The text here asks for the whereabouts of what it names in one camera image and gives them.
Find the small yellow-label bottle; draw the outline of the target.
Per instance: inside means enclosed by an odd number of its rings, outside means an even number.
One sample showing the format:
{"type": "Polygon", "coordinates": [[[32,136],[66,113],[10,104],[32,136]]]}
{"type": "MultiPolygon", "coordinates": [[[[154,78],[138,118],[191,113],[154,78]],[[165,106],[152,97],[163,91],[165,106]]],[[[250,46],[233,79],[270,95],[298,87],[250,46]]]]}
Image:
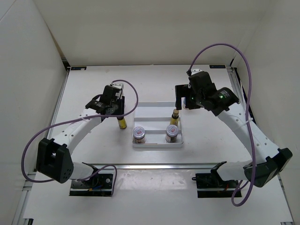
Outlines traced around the small yellow-label bottle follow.
{"type": "Polygon", "coordinates": [[[120,129],[126,129],[127,123],[124,117],[117,117],[118,125],[120,129]]]}
{"type": "Polygon", "coordinates": [[[179,122],[179,110],[174,109],[171,115],[170,125],[178,125],[179,122]]]}

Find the short spice jar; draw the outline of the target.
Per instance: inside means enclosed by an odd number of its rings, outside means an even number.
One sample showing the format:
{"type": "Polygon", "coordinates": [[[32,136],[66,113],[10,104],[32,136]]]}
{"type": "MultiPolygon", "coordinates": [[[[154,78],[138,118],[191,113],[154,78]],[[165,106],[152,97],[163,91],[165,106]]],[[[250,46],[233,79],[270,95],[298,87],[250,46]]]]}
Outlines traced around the short spice jar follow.
{"type": "Polygon", "coordinates": [[[146,143],[145,135],[146,133],[143,127],[135,127],[133,130],[133,143],[136,144],[146,143]]]}
{"type": "Polygon", "coordinates": [[[166,128],[165,140],[168,143],[175,143],[177,141],[177,136],[179,134],[179,129],[176,125],[169,125],[166,128]]]}

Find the tall blue-label jar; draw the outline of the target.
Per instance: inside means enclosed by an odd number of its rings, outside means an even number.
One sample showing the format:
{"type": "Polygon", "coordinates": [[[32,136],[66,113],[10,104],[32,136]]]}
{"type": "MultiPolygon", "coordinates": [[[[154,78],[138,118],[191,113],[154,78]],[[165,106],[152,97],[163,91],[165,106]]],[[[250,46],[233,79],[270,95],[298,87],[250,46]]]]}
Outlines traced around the tall blue-label jar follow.
{"type": "Polygon", "coordinates": [[[186,98],[183,98],[182,108],[183,108],[183,109],[186,109],[186,98]]]}

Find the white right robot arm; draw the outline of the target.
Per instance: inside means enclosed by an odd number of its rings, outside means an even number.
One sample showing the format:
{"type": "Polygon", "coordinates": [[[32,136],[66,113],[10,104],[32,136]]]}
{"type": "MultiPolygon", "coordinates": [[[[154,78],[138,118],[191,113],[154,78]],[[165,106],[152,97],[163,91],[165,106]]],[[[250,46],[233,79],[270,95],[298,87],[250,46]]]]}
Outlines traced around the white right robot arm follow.
{"type": "Polygon", "coordinates": [[[186,98],[188,109],[211,111],[233,131],[251,155],[250,161],[224,161],[211,169],[210,181],[215,187],[220,188],[227,181],[247,180],[261,188],[292,158],[288,148],[279,148],[246,116],[238,97],[229,88],[218,90],[213,83],[198,87],[182,84],[175,86],[175,96],[177,110],[182,109],[181,99],[186,98]]]}

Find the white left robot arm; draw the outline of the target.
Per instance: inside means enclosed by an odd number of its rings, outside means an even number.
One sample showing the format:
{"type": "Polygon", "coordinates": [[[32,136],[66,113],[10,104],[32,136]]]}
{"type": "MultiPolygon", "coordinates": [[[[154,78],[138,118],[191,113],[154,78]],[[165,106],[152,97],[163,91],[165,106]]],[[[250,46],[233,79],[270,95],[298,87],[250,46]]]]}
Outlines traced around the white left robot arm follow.
{"type": "Polygon", "coordinates": [[[37,171],[59,183],[80,180],[89,188],[96,186],[96,169],[85,163],[73,162],[72,153],[83,138],[104,120],[100,115],[122,115],[124,108],[124,96],[110,105],[91,100],[79,115],[79,121],[72,122],[55,137],[39,142],[37,171]]]}

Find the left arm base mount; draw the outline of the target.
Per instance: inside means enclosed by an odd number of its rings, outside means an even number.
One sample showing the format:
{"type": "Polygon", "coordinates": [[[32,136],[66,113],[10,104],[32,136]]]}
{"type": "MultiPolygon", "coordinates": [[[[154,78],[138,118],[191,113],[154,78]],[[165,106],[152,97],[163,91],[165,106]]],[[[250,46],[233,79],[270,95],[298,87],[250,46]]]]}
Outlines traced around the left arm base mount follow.
{"type": "Polygon", "coordinates": [[[105,165],[97,168],[91,164],[83,164],[97,173],[85,181],[71,181],[69,196],[112,197],[118,174],[117,167],[105,165]]]}

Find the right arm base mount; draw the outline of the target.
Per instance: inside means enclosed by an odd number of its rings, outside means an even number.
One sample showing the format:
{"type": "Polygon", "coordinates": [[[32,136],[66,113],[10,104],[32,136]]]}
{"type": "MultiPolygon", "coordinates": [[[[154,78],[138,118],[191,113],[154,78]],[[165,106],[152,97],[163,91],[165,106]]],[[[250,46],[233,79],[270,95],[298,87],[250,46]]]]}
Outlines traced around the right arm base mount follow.
{"type": "Polygon", "coordinates": [[[196,173],[192,181],[196,182],[198,198],[231,198],[238,185],[237,180],[224,181],[217,174],[217,169],[226,161],[218,163],[209,173],[196,173]]]}

